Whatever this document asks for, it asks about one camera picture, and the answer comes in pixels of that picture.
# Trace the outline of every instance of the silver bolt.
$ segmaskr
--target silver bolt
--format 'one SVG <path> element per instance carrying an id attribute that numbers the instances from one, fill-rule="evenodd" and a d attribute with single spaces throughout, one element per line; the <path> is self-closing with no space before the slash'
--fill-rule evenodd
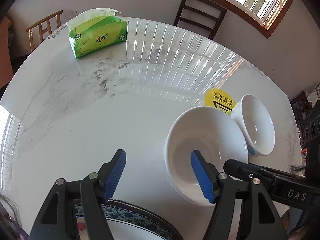
<path id="1" fill-rule="evenodd" d="M 98 177 L 98 173 L 92 172 L 89 174 L 89 179 L 96 179 Z"/>
<path id="2" fill-rule="evenodd" d="M 220 178 L 220 179 L 226 179 L 227 177 L 228 177 L 227 174 L 225 174 L 225 173 L 223 173 L 223 172 L 219 173 L 219 178 Z"/>
<path id="3" fill-rule="evenodd" d="M 62 185 L 64 183 L 64 179 L 57 179 L 56 184 Z"/>
<path id="4" fill-rule="evenodd" d="M 253 178 L 252 179 L 252 182 L 254 183 L 254 184 L 260 184 L 260 179 L 258 179 L 258 178 Z"/>

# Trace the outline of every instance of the chair backrest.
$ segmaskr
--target chair backrest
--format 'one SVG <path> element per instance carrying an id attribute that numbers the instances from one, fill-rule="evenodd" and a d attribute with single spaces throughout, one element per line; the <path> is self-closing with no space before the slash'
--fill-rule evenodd
<path id="1" fill-rule="evenodd" d="M 40 42 L 42 42 L 44 40 L 43 38 L 43 34 L 48 32 L 49 35 L 52 33 L 51 30 L 51 26 L 50 26 L 50 19 L 57 17 L 57 27 L 61 27 L 61 19 L 60 19 L 60 14 L 63 13 L 63 10 L 58 11 L 56 13 L 53 13 L 52 15 L 47 16 L 46 18 L 43 18 L 42 20 L 36 22 L 35 24 L 31 25 L 29 28 L 26 29 L 26 32 L 29 32 L 29 40 L 30 40 L 30 48 L 31 48 L 31 52 L 33 52 L 33 50 L 35 49 L 34 46 L 34 42 L 33 42 L 33 33 L 32 33 L 32 29 L 34 27 L 39 26 L 39 35 L 40 35 Z M 47 23 L 47 28 L 42 29 L 42 23 L 46 22 Z"/>
<path id="2" fill-rule="evenodd" d="M 213 15 L 208 14 L 208 13 L 206 13 L 204 11 L 199 10 L 199 9 L 193 8 L 191 6 L 187 6 L 186 5 L 186 1 L 187 0 L 182 0 L 181 1 L 180 7 L 179 7 L 179 10 L 178 10 L 178 13 L 177 13 L 177 16 L 176 16 L 176 19 L 175 19 L 173 25 L 177 26 L 178 22 L 182 21 L 182 22 L 186 22 L 188 24 L 200 27 L 202 29 L 205 29 L 205 30 L 209 31 L 210 34 L 209 34 L 208 38 L 210 40 L 213 40 L 214 36 L 216 35 L 216 33 L 217 33 L 217 31 L 218 31 L 218 29 L 219 29 L 219 27 L 221 25 L 221 22 L 222 22 L 224 16 L 226 15 L 227 9 L 225 9 L 222 6 L 216 4 L 216 3 L 212 2 L 212 1 L 209 1 L 209 0 L 197 0 L 197 1 L 200 1 L 202 3 L 205 3 L 205 4 L 209 5 L 211 7 L 214 7 L 217 11 L 220 12 L 220 14 L 218 16 L 213 16 Z M 193 20 L 181 17 L 183 9 L 186 9 L 188 11 L 191 11 L 191 12 L 200 14 L 200 15 L 206 17 L 206 18 L 209 18 L 210 20 L 212 20 L 214 22 L 214 26 L 213 27 L 208 27 L 208 26 L 203 25 L 203 24 L 201 24 L 199 22 L 195 22 Z"/>

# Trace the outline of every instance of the bowl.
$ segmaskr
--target bowl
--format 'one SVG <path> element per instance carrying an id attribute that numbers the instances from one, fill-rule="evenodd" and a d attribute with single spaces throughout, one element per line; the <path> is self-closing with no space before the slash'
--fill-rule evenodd
<path id="1" fill-rule="evenodd" d="M 231 118 L 240 127 L 252 156 L 269 155 L 275 147 L 275 128 L 264 104 L 253 95 L 244 95 L 232 109 Z"/>
<path id="2" fill-rule="evenodd" d="M 248 163 L 246 141 L 236 122 L 211 106 L 189 109 L 172 125 L 164 146 L 168 179 L 184 199 L 211 206 L 191 167 L 193 150 L 199 150 L 207 162 L 223 172 L 223 164 L 228 159 Z"/>

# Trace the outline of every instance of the plastic bag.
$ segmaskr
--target plastic bag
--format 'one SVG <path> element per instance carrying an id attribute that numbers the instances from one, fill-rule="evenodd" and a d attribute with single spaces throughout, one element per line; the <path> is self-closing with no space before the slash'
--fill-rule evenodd
<path id="1" fill-rule="evenodd" d="M 127 40 L 127 22 L 116 17 L 116 12 L 110 8 L 91 9 L 67 22 L 76 58 Z"/>

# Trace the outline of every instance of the table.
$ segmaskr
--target table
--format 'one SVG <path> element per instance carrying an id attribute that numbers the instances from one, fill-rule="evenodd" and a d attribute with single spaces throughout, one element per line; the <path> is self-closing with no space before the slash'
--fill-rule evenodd
<path id="1" fill-rule="evenodd" d="M 127 42 L 78 60 L 68 29 L 61 26 L 26 59 L 2 97 L 0 127 L 9 135 L 1 144 L 1 187 L 17 203 L 26 232 L 56 179 L 83 179 L 122 148 L 127 164 L 114 198 L 159 214 L 185 240 L 202 239 L 212 207 L 195 206 L 173 189 L 163 147 L 177 117 L 203 105 L 211 88 L 223 89 L 236 102 L 250 93 L 267 107 L 275 148 L 250 162 L 282 171 L 301 165 L 289 100 L 265 74 L 195 33 L 123 19 L 128 21 Z M 284 212 L 283 205 L 277 208 Z"/>

